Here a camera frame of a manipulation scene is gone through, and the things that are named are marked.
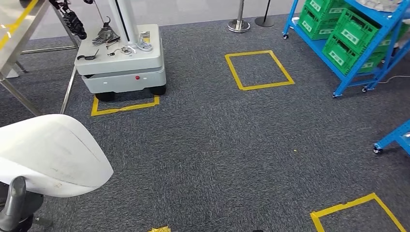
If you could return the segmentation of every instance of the white label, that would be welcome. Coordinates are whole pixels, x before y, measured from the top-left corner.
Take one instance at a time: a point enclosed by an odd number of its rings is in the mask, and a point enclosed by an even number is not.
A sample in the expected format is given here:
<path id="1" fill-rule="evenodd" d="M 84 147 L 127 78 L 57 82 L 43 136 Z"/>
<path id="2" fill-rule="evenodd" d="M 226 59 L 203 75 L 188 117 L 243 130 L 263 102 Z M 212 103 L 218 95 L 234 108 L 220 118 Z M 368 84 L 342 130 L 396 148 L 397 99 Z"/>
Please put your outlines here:
<path id="1" fill-rule="evenodd" d="M 351 34 L 348 30 L 344 29 L 342 31 L 342 35 L 346 37 L 350 42 L 352 42 L 354 45 L 357 45 L 359 43 L 359 38 Z"/>
<path id="2" fill-rule="evenodd" d="M 312 31 L 312 27 L 306 22 L 306 21 L 303 21 L 302 22 L 302 25 L 306 28 L 306 30 L 308 30 L 309 32 L 311 32 Z"/>
<path id="3" fill-rule="evenodd" d="M 340 65 L 342 66 L 345 61 L 342 60 L 334 51 L 330 51 L 329 55 Z"/>
<path id="4" fill-rule="evenodd" d="M 319 12 L 320 9 L 322 8 L 319 4 L 317 4 L 314 0 L 310 1 L 310 5 L 317 11 Z"/>

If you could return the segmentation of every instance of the yellow tape scrap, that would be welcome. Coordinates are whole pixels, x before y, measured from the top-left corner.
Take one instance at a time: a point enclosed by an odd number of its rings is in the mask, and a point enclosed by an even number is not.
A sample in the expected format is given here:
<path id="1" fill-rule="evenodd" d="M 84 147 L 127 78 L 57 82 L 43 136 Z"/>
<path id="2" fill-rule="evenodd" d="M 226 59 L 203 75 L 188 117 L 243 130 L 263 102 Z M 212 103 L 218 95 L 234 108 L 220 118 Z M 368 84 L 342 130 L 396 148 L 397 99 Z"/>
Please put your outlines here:
<path id="1" fill-rule="evenodd" d="M 161 227 L 161 228 L 158 228 L 158 229 L 152 228 L 152 230 L 150 230 L 148 232 L 171 232 L 171 229 L 169 227 L 165 226 L 165 227 Z"/>

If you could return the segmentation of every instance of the metal tool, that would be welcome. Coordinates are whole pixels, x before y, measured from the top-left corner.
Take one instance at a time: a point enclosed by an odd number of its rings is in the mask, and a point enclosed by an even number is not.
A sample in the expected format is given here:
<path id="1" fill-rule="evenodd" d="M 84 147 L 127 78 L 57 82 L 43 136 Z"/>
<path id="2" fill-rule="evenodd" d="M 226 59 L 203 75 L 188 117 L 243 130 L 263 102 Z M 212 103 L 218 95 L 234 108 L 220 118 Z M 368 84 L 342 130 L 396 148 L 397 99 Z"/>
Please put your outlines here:
<path id="1" fill-rule="evenodd" d="M 97 53 L 98 53 L 99 49 L 95 52 L 95 54 L 93 56 L 84 56 L 84 55 L 79 55 L 77 56 L 77 60 L 84 58 L 85 60 L 93 60 L 96 58 Z"/>

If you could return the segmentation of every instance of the gray carpet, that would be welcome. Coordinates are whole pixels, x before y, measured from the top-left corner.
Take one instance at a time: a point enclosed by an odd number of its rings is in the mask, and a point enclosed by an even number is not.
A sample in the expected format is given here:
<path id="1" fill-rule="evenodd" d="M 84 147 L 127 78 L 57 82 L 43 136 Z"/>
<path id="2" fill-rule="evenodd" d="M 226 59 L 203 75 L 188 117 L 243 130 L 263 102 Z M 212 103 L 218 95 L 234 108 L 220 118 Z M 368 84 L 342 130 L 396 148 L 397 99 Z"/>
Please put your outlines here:
<path id="1" fill-rule="evenodd" d="M 174 232 L 314 232 L 310 212 L 372 192 L 410 230 L 410 159 L 396 144 L 372 153 L 375 141 L 410 118 L 410 79 L 366 94 L 352 87 L 332 99 L 337 77 L 293 32 L 282 39 L 284 15 L 274 20 L 272 28 L 252 25 L 244 34 L 229 32 L 226 21 L 162 27 L 168 92 L 155 107 L 91 117 L 93 96 L 77 77 L 67 114 L 95 136 L 114 175 L 90 194 L 47 197 L 39 215 L 54 227 L 33 231 L 168 225 Z M 58 40 L 30 45 L 67 42 Z M 295 84 L 239 90 L 224 55 L 256 50 L 273 50 Z M 13 83 L 44 112 L 56 113 L 74 57 L 22 56 L 30 73 Z M 269 57 L 233 62 L 244 64 L 237 71 L 246 86 L 284 80 Z M 409 74 L 405 61 L 395 74 Z M 30 117 L 5 90 L 0 96 L 0 125 Z M 375 202 L 320 219 L 326 231 L 398 231 Z"/>

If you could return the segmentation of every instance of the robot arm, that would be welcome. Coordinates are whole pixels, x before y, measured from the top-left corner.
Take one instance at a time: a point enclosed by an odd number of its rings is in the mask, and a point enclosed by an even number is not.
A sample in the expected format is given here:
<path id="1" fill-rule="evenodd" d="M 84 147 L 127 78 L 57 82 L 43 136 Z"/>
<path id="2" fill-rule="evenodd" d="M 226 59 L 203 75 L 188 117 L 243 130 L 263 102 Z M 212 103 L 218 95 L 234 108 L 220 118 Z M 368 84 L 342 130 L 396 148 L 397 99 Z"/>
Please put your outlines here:
<path id="1" fill-rule="evenodd" d="M 64 23 L 70 29 L 71 33 L 78 36 L 81 40 L 87 38 L 83 23 L 78 19 L 74 11 L 68 5 L 68 0 L 48 0 L 54 8 L 61 12 Z M 83 0 L 87 4 L 92 4 L 94 0 Z"/>

